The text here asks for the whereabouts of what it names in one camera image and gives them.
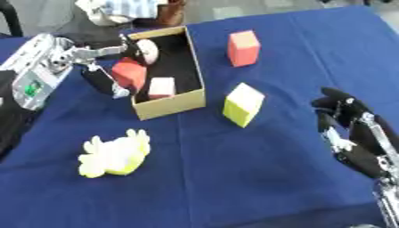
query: blue cloth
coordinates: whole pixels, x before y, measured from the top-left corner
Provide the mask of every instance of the blue cloth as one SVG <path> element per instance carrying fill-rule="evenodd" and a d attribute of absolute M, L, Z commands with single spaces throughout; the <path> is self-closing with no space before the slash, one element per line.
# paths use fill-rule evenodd
<path fill-rule="evenodd" d="M 101 9 L 109 16 L 125 16 L 131 19 L 156 18 L 158 15 L 158 1 L 105 0 Z"/>
<path fill-rule="evenodd" d="M 262 44 L 260 59 L 235 69 L 226 57 L 228 35 L 247 29 Z M 321 86 L 334 86 L 399 129 L 399 38 L 386 23 L 352 7 L 220 20 L 189 31 L 207 107 L 141 122 L 128 99 L 97 93 L 77 68 L 0 166 L 1 227 L 219 227 L 302 213 L 311 219 L 315 209 L 364 203 L 371 203 L 362 207 L 367 222 L 381 222 L 372 182 L 331 157 L 309 102 Z M 23 41 L 0 41 L 0 61 Z M 267 94 L 245 129 L 222 116 L 224 97 L 239 82 Z M 83 141 L 111 140 L 129 127 L 151 136 L 142 167 L 125 177 L 77 174 Z M 366 219 L 336 215 L 323 227 Z M 306 227 L 275 221 L 254 227 Z"/>

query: plush toy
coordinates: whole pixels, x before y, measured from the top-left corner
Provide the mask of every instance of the plush toy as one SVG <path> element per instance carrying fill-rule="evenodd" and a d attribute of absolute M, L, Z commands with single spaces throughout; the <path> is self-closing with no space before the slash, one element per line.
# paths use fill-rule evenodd
<path fill-rule="evenodd" d="M 79 173 L 88 178 L 95 178 L 106 173 L 128 175 L 134 172 L 150 153 L 150 137 L 144 130 L 138 133 L 133 129 L 126 131 L 127 137 L 114 141 L 102 142 L 98 135 L 92 141 L 84 143 L 88 154 L 80 155 Z"/>

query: foam block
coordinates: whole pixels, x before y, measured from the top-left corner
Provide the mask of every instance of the foam block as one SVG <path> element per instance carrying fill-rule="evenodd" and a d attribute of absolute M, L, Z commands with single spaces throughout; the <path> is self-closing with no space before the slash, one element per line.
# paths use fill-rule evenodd
<path fill-rule="evenodd" d="M 151 80 L 148 96 L 151 100 L 175 95 L 175 79 L 173 77 L 154 77 Z"/>
<path fill-rule="evenodd" d="M 238 126 L 246 127 L 262 107 L 265 96 L 245 83 L 240 83 L 224 102 L 223 114 Z"/>
<path fill-rule="evenodd" d="M 124 88 L 132 86 L 139 91 L 144 86 L 147 68 L 125 57 L 112 67 L 112 76 L 120 86 Z"/>
<path fill-rule="evenodd" d="M 252 30 L 230 34 L 227 52 L 232 65 L 242 67 L 257 62 L 260 46 Z"/>

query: white object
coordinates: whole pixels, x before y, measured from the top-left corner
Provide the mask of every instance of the white object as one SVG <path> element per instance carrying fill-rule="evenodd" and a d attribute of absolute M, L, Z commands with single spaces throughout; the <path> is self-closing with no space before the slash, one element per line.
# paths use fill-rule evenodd
<path fill-rule="evenodd" d="M 172 77 L 154 77 L 151 80 L 149 97 L 158 99 L 175 95 L 175 79 Z"/>
<path fill-rule="evenodd" d="M 155 43 L 149 39 L 141 39 L 137 42 L 137 46 L 144 55 L 145 62 L 151 65 L 159 57 L 159 49 Z"/>
<path fill-rule="evenodd" d="M 150 153 L 150 137 L 144 130 L 138 133 L 133 129 L 126 131 L 126 137 L 114 141 L 102 142 L 96 135 L 84 143 L 87 154 L 80 155 L 79 173 L 89 178 L 105 173 L 128 175 L 135 171 Z"/>

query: pink cube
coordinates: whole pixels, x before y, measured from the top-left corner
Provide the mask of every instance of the pink cube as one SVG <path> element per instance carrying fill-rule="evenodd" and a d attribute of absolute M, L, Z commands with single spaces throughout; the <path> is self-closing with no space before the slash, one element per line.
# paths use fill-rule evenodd
<path fill-rule="evenodd" d="M 175 95 L 175 79 L 173 77 L 154 77 L 151 80 L 148 96 L 150 100 Z"/>
<path fill-rule="evenodd" d="M 252 30 L 230 34 L 227 52 L 232 65 L 242 67 L 257 62 L 260 46 Z"/>

